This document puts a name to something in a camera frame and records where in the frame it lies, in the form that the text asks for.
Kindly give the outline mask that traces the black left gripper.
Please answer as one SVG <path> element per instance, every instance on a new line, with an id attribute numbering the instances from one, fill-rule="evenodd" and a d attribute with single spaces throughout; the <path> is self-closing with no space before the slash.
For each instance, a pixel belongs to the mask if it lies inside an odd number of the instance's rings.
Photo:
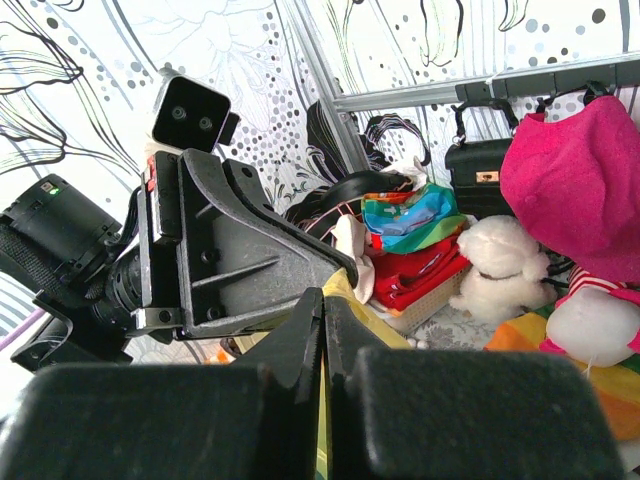
<path id="1" fill-rule="evenodd" d="M 108 252 L 91 313 L 124 338 L 178 327 L 180 301 L 188 338 L 265 332 L 336 271 L 358 282 L 354 260 L 267 208 L 252 167 L 196 149 L 148 157 Z"/>

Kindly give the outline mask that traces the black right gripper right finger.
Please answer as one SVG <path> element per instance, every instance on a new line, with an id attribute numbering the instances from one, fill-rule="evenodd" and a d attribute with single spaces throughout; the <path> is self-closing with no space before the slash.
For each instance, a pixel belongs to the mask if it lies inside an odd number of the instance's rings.
<path id="1" fill-rule="evenodd" d="M 394 349 L 324 301 L 333 479 L 620 479 L 596 396 L 541 353 Z"/>

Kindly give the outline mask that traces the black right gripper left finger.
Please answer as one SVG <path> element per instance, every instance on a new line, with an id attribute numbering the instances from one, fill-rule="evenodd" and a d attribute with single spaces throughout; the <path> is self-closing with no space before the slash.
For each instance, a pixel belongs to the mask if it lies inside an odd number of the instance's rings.
<path id="1" fill-rule="evenodd" d="M 28 384 L 5 479 L 312 479 L 323 294 L 228 365 L 78 364 Z"/>

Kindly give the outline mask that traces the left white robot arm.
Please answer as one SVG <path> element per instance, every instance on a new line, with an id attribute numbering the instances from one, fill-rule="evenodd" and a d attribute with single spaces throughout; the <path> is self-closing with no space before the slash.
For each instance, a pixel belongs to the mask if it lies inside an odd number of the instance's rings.
<path id="1" fill-rule="evenodd" d="M 1 269 L 51 320 L 14 354 L 29 371 L 66 362 L 126 363 L 162 343 L 275 328 L 347 255 L 277 215 L 256 170 L 196 149 L 149 158 L 124 223 L 49 175 L 1 216 Z"/>

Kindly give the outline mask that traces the yellow plastic trash bag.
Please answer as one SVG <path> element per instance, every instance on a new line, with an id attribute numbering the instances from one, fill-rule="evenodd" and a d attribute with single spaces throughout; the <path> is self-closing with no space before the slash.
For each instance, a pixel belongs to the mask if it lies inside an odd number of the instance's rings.
<path id="1" fill-rule="evenodd" d="M 258 451 L 275 478 L 333 478 L 331 399 L 365 346 L 409 344 L 356 299 L 338 271 L 323 287 L 307 289 L 284 322 L 236 360 L 273 383 Z"/>

